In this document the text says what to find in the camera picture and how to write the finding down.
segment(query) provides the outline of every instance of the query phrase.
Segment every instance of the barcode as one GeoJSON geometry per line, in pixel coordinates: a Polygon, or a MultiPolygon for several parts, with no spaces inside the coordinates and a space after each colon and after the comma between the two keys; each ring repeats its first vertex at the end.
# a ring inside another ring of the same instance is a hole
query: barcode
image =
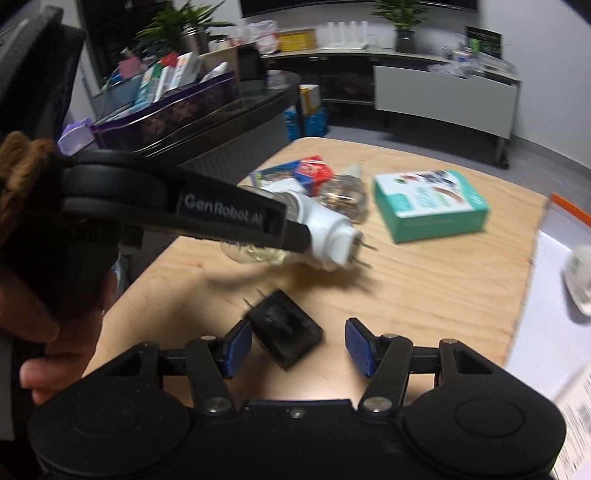
{"type": "Polygon", "coordinates": [[[577,410],[587,433],[591,435],[591,411],[589,411],[589,407],[583,403],[577,410]]]}

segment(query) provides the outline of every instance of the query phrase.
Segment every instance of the blue gripper pad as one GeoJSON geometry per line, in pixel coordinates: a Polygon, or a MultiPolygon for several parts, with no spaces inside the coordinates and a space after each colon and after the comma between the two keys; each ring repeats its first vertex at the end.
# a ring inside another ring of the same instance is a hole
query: blue gripper pad
{"type": "Polygon", "coordinates": [[[357,370],[367,378],[373,377],[376,370],[376,361],[372,352],[372,341],[375,341],[375,337],[370,340],[355,325],[353,319],[347,320],[345,323],[345,345],[357,370]]]}
{"type": "Polygon", "coordinates": [[[234,378],[252,346],[252,325],[250,322],[243,322],[238,332],[231,332],[232,338],[228,340],[228,356],[219,365],[224,378],[234,378]]]}

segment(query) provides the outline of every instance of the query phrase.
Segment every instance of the wooden table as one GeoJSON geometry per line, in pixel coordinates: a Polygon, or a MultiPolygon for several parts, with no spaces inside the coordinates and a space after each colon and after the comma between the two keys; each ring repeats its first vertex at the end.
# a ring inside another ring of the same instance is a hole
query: wooden table
{"type": "MultiPolygon", "coordinates": [[[[361,259],[373,269],[360,274],[238,264],[215,242],[179,238],[106,315],[89,370],[145,340],[178,348],[204,334],[222,336],[246,312],[244,299],[257,302],[256,287],[285,290],[325,329],[326,341],[288,372],[254,342],[239,376],[229,383],[237,401],[351,398],[357,403],[367,380],[355,371],[343,341],[345,320],[352,316],[377,335],[397,333],[415,345],[458,338],[503,364],[526,293],[544,197],[439,160],[321,138],[293,142],[265,165],[313,154],[337,173],[360,164],[367,185],[380,173],[459,171],[491,206],[486,231],[394,245],[372,201],[361,230],[379,251],[363,250],[361,259]]],[[[431,375],[417,377],[409,384],[409,398],[433,386],[431,375]]],[[[190,402],[186,379],[165,386],[190,402]]]]}

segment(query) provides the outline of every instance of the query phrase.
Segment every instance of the gray floor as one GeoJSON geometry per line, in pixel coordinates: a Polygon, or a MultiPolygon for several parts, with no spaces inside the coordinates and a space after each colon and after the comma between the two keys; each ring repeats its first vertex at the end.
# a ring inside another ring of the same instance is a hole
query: gray floor
{"type": "Polygon", "coordinates": [[[353,116],[346,118],[331,111],[327,138],[437,158],[488,173],[546,196],[557,193],[591,212],[589,176],[583,176],[556,160],[510,145],[507,151],[510,168],[501,170],[483,163],[491,161],[493,152],[494,139],[486,134],[402,115],[391,115],[389,127],[386,128],[381,112],[356,108],[348,114],[353,116]]]}

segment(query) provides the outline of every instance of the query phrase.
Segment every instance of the brown fabric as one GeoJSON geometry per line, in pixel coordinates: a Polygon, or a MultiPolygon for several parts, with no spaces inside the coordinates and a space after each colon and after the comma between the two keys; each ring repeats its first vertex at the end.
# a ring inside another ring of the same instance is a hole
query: brown fabric
{"type": "Polygon", "coordinates": [[[18,223],[22,206],[47,166],[48,155],[56,151],[52,140],[29,140],[22,132],[12,132],[0,145],[0,247],[18,223]]]}

